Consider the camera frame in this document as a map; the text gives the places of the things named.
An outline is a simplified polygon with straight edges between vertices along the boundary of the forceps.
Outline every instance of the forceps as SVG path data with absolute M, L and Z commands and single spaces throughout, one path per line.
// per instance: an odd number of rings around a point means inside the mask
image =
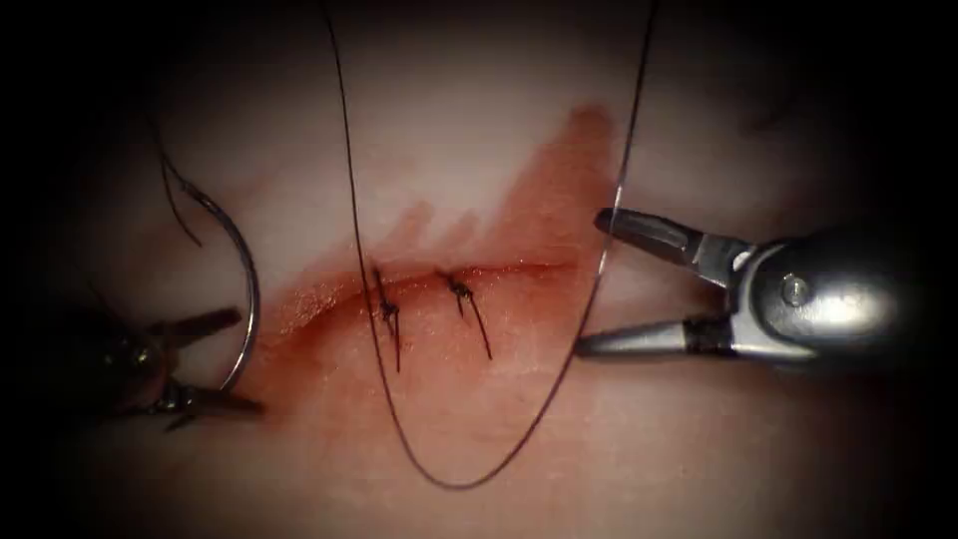
M 859 224 L 755 245 L 669 219 L 605 208 L 595 226 L 725 290 L 718 316 L 690 316 L 580 337 L 593 361 L 690 354 L 774 366 L 901 366 L 919 343 L 914 242 L 894 227 Z

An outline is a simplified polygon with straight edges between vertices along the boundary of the metal pivot screw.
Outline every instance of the metal pivot screw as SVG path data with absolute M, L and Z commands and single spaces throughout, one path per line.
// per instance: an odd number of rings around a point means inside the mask
M 781 282 L 781 298 L 793 307 L 802 306 L 811 299 L 811 286 L 800 276 L 789 273 Z

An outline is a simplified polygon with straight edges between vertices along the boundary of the pale skin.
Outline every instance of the pale skin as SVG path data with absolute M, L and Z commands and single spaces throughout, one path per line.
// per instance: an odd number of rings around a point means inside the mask
M 503 10 L 333 10 L 359 224 L 370 245 L 423 201 L 434 212 L 427 244 L 467 212 L 488 227 L 516 175 L 582 107 L 610 119 L 606 169 L 614 177 L 645 7 L 592 6 L 585 18 L 558 8 Z M 789 116 L 752 129 L 787 93 L 780 59 L 679 8 L 660 16 L 623 206 L 753 242 L 861 210 L 859 192 L 836 180 L 856 170 L 836 135 L 840 119 L 814 87 Z M 155 89 L 155 116 L 177 167 L 244 233 L 269 302 L 353 241 L 328 37 L 317 11 L 286 13 L 230 25 L 193 54 Z M 100 201 L 78 209 L 69 231 L 81 266 L 138 323 L 243 306 L 226 237 L 183 197 L 177 202 L 205 247 L 173 220 L 146 126 L 132 119 L 117 133 L 120 144 L 89 171 Z M 467 259 L 468 251 L 448 257 Z M 354 267 L 347 253 L 337 268 Z M 716 308 L 704 289 L 616 248 L 588 328 Z M 343 342 L 365 346 L 364 328 Z M 216 385 L 240 336 L 234 328 L 184 350 L 181 377 Z M 527 353 L 561 361 L 569 336 Z M 373 368 L 375 357 L 344 349 L 339 368 Z M 317 441 L 310 432 L 324 398 L 332 397 L 303 397 L 279 434 L 200 422 L 165 435 L 165 419 L 153 418 L 115 425 L 90 437 L 84 473 L 126 500 L 108 505 L 106 516 L 149 515 L 131 525 L 168 537 L 843 536 L 870 529 L 860 515 L 890 499 L 883 485 L 894 425 L 873 413 L 874 403 L 839 383 L 761 365 L 574 362 L 520 457 L 465 492 L 417 474 L 385 420 L 381 393 L 340 404 L 355 414 L 337 431 L 341 439 Z M 494 465 L 502 446 L 468 436 L 424 443 L 424 463 L 460 478 Z

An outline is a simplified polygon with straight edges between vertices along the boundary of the metal instrument jaw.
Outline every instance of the metal instrument jaw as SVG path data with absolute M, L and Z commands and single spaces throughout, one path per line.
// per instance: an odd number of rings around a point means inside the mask
M 689 317 L 586 335 L 576 342 L 582 358 L 607 362 L 656 361 L 681 356 L 753 356 L 801 363 L 815 356 L 807 347 L 767 331 L 750 297 L 756 270 L 781 244 L 748 242 L 700 232 L 668 219 L 606 208 L 596 227 L 632 247 L 684 267 L 725 290 L 726 313 Z
M 137 360 L 153 363 L 155 377 L 147 380 L 143 392 L 131 402 L 127 413 L 155 415 L 176 414 L 181 417 L 168 430 L 183 426 L 187 417 L 256 417 L 263 406 L 255 401 L 232 395 L 226 390 L 204 389 L 184 384 L 174 378 L 179 363 L 177 351 L 203 338 L 236 325 L 241 320 L 234 307 L 221 308 L 184 318 L 172 323 L 158 322 L 149 326 Z

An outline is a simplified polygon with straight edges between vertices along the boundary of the skin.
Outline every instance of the skin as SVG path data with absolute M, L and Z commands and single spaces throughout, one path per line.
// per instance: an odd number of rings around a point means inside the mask
M 405 432 L 430 473 L 468 482 L 521 438 L 578 329 L 602 247 L 590 219 L 613 201 L 647 7 L 590 3 L 585 19 L 558 7 L 394 9 L 332 8 L 359 228 L 367 264 L 383 268 L 401 308 L 401 375 L 385 325 L 376 330 Z M 396 435 L 356 295 L 321 15 L 223 20 L 233 23 L 204 27 L 188 61 L 164 65 L 151 95 L 174 163 L 254 253 L 263 332 L 238 392 L 269 412 L 173 435 L 162 432 L 168 418 L 87 434 L 71 477 L 96 486 L 70 500 L 91 508 L 89 520 L 150 537 L 887 531 L 869 515 L 895 514 L 891 485 L 917 450 L 901 437 L 909 408 L 882 385 L 757 364 L 575 361 L 498 476 L 462 492 L 426 481 Z M 869 211 L 853 119 L 833 88 L 802 77 L 803 59 L 750 28 L 667 3 L 623 206 L 751 242 Z M 95 202 L 73 208 L 57 232 L 78 265 L 142 325 L 243 304 L 227 237 L 184 197 L 177 203 L 204 247 L 174 221 L 146 126 L 130 115 L 106 133 L 113 144 L 79 175 Z M 541 196 L 522 199 L 523 189 Z M 509 222 L 522 208 L 531 218 Z M 530 227 L 550 209 L 563 218 L 549 230 L 571 239 L 544 249 L 555 237 Z M 507 238 L 516 240 L 503 246 Z M 492 361 L 436 268 L 475 291 Z M 64 289 L 79 281 L 58 275 Z M 693 276 L 613 247 L 586 329 L 720 307 Z M 240 339 L 236 327 L 183 350 L 178 377 L 218 384 Z

